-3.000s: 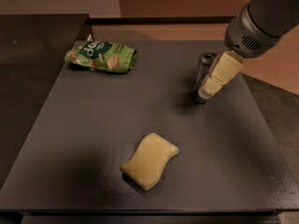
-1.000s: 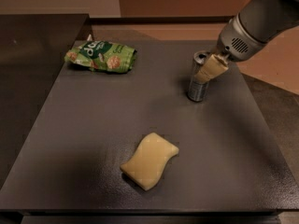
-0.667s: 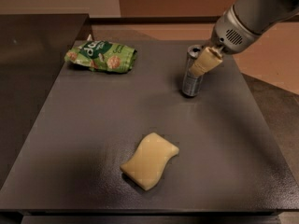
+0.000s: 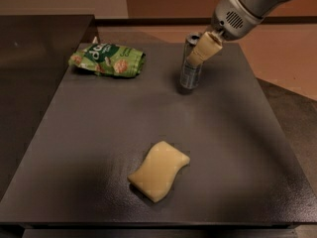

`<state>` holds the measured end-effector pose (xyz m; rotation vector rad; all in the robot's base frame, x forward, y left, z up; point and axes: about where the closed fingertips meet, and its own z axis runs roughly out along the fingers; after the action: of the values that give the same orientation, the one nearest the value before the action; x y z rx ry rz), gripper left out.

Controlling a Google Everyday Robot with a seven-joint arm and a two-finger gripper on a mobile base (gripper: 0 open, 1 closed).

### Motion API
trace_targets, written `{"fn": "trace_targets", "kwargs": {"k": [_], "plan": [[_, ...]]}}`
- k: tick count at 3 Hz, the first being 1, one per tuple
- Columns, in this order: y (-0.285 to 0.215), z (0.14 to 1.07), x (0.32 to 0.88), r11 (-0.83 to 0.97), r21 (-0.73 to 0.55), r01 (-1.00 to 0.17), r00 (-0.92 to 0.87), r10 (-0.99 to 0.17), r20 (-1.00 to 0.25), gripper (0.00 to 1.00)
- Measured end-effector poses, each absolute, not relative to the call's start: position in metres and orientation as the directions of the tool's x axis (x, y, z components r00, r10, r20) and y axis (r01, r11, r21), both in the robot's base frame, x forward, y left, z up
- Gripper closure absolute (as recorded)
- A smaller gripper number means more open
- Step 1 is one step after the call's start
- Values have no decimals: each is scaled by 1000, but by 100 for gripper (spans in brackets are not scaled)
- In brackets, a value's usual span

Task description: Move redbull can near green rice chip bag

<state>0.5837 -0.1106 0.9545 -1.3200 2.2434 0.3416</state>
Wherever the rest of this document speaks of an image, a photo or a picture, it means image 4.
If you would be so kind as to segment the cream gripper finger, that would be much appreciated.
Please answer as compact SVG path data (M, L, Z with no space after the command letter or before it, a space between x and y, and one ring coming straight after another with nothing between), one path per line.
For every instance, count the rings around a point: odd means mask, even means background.
M216 55L222 48L221 38L214 32L205 32L186 59L192 66L197 67Z

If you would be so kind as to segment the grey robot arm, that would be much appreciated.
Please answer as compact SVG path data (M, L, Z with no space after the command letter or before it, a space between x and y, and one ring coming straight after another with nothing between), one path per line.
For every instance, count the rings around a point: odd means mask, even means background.
M210 29L199 39L186 61L197 67L216 55L224 42L236 41L259 25L277 6L290 0L221 0Z

